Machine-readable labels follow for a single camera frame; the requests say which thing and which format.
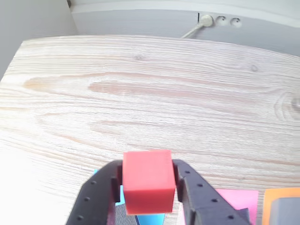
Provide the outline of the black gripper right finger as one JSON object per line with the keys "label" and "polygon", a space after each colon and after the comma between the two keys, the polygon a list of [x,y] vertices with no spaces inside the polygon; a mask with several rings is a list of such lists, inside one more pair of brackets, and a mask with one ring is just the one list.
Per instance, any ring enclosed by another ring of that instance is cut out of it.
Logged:
{"label": "black gripper right finger", "polygon": [[174,159],[179,202],[187,225],[249,225],[249,210],[236,210],[188,163]]}

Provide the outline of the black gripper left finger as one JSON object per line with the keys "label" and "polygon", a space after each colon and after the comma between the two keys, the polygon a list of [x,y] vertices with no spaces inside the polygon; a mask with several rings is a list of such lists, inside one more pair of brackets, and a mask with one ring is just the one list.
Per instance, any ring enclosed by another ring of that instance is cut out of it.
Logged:
{"label": "black gripper left finger", "polygon": [[103,166],[82,185],[66,224],[114,225],[121,185],[122,160]]}

